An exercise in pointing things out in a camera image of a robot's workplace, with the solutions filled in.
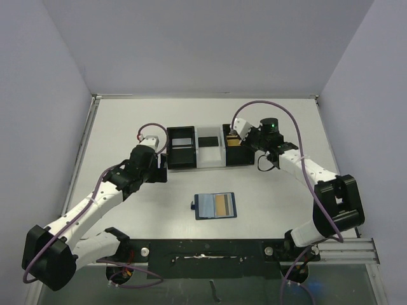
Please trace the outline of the black card from holder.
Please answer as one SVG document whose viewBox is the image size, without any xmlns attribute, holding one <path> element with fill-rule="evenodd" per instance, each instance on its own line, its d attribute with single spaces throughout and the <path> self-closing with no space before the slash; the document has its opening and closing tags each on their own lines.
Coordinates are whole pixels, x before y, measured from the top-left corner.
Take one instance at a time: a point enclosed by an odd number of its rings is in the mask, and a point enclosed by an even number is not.
<svg viewBox="0 0 407 305">
<path fill-rule="evenodd" d="M 219 140 L 217 137 L 199 137 L 198 146 L 199 147 L 217 147 L 219 145 Z"/>
</svg>

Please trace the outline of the blue leather card holder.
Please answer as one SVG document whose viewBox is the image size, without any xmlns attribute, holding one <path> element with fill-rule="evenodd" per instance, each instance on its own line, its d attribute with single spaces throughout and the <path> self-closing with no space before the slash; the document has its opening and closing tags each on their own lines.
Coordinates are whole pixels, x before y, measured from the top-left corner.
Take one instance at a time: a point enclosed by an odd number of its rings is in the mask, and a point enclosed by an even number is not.
<svg viewBox="0 0 407 305">
<path fill-rule="evenodd" d="M 220 217 L 215 216 L 215 195 L 216 194 L 231 194 L 233 200 L 234 216 L 233 217 Z M 195 212 L 196 220 L 207 220 L 207 219 L 229 219 L 237 218 L 237 208 L 235 202 L 235 194 L 230 193 L 200 193 L 195 194 L 193 201 L 191 202 L 191 210 Z"/>
</svg>

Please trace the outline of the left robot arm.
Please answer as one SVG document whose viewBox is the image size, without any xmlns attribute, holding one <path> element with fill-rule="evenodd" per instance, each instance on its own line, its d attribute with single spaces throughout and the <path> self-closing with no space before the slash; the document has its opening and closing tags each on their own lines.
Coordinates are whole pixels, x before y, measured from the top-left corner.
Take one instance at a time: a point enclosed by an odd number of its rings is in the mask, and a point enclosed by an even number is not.
<svg viewBox="0 0 407 305">
<path fill-rule="evenodd" d="M 29 230 L 22 258 L 22 281 L 40 281 L 58 291 L 89 263 L 127 267 L 135 250 L 125 233 L 109 227 L 91 238 L 84 235 L 143 184 L 166 182 L 166 154 L 156 152 L 152 145 L 137 145 L 129 158 L 105 169 L 93 191 L 70 211 L 45 227 L 35 225 Z"/>
</svg>

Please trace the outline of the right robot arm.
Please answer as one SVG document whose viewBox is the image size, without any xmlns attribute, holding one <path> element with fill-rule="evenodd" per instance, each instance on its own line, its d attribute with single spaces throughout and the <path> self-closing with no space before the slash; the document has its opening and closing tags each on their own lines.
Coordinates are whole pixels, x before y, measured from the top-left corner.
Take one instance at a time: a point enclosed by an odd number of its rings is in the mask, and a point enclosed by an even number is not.
<svg viewBox="0 0 407 305">
<path fill-rule="evenodd" d="M 323 168 L 303 155 L 300 147 L 284 140 L 276 118 L 265 118 L 258 127 L 237 118 L 233 123 L 240 143 L 254 152 L 261 151 L 277 169 L 294 176 L 311 190 L 314 199 L 312 218 L 288 232 L 296 247 L 364 224 L 365 214 L 355 178 Z"/>
</svg>

